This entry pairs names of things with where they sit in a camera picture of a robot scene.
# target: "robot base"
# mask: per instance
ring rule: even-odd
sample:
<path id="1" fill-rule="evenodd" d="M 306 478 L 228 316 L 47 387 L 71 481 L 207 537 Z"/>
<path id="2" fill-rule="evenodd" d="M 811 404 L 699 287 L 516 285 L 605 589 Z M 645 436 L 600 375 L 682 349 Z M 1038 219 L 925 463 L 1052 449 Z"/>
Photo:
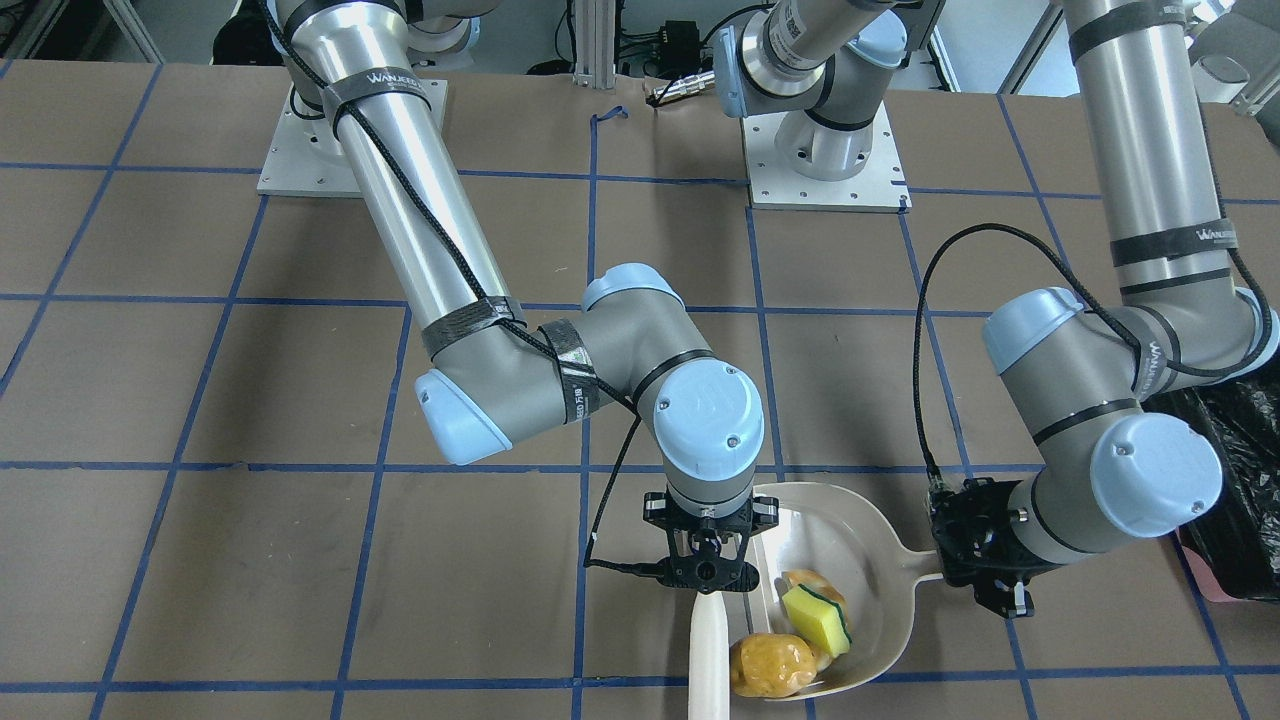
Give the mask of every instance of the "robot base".
<path id="1" fill-rule="evenodd" d="M 443 79 L 422 81 L 436 128 L 444 123 L 448 85 Z M 262 161 L 262 174 L 257 178 L 259 195 L 361 197 L 347 158 L 340 152 L 328 151 L 339 149 L 338 141 L 332 135 L 317 135 L 329 133 L 328 123 L 328 119 L 300 119 L 285 99 L 280 119 L 275 124 L 275 135 L 271 136 L 271 149 Z"/>
<path id="2" fill-rule="evenodd" d="M 876 143 L 860 173 L 846 181 L 819 181 L 796 173 L 774 147 L 773 138 L 786 113 L 742 120 L 751 205 L 764 210 L 842 210 L 899 213 L 911 206 L 897 143 L 881 105 L 876 113 Z"/>

